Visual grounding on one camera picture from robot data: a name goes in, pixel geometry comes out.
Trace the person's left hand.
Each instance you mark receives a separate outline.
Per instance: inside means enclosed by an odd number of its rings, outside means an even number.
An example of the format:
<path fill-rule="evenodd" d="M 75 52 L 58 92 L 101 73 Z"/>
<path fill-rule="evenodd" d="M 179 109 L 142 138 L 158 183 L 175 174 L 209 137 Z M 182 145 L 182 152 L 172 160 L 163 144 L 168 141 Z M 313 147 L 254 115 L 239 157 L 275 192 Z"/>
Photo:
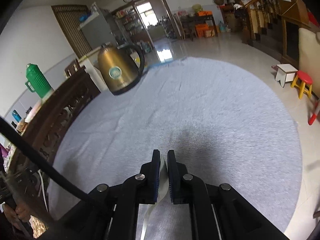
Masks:
<path fill-rule="evenodd" d="M 16 209 L 12 209 L 6 203 L 4 203 L 2 207 L 7 220 L 18 230 L 20 230 L 18 220 L 26 223 L 29 222 L 31 218 L 30 209 L 24 202 L 20 202 L 19 204 L 17 204 Z"/>

